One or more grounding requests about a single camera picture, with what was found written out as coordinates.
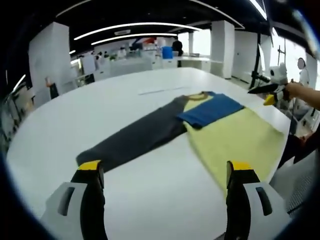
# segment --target floor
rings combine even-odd
[[[243,89],[246,89],[248,90],[249,87],[250,87],[250,84],[249,83],[246,83],[244,81],[241,81],[237,78],[234,78],[232,77],[231,79],[226,79],[226,81],[229,81],[233,84],[236,84],[238,85],[239,87],[243,88]],[[309,127],[306,127],[306,126],[302,126],[302,125],[298,125],[298,128],[296,130],[296,136],[298,137],[302,137],[302,136],[305,136],[307,134],[309,134],[311,132],[310,128]]]

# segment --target person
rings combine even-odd
[[[291,82],[288,83],[285,89],[289,92],[291,98],[302,101],[308,106],[320,110],[320,91],[314,90],[301,83]],[[315,132],[306,136],[297,137],[289,135],[282,158],[278,168],[280,168],[286,161],[294,158],[294,163],[302,160],[314,150],[320,147],[320,127],[318,126]]]
[[[172,51],[178,52],[178,57],[181,57],[184,51],[182,50],[182,42],[178,40],[177,36],[174,36],[174,42],[172,44]],[[178,68],[181,68],[181,61],[178,61]]]
[[[309,87],[310,79],[305,60],[302,57],[300,57],[298,59],[297,65],[298,68],[301,70],[299,83],[302,86]],[[293,120],[290,125],[290,132],[292,134],[296,134],[298,122],[308,113],[309,110],[310,106],[305,101],[298,98],[295,100],[293,105],[293,116],[296,120]]]

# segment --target white desk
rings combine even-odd
[[[177,87],[184,88],[138,95],[142,90]],[[23,122],[7,154],[23,202],[39,218],[47,198],[72,178],[80,152],[174,97],[203,90],[232,97],[288,134],[289,119],[276,108],[263,106],[261,98],[198,69],[160,69],[109,78],[53,99]],[[104,182],[109,239],[212,240],[226,229],[225,199],[186,134],[107,172]]]

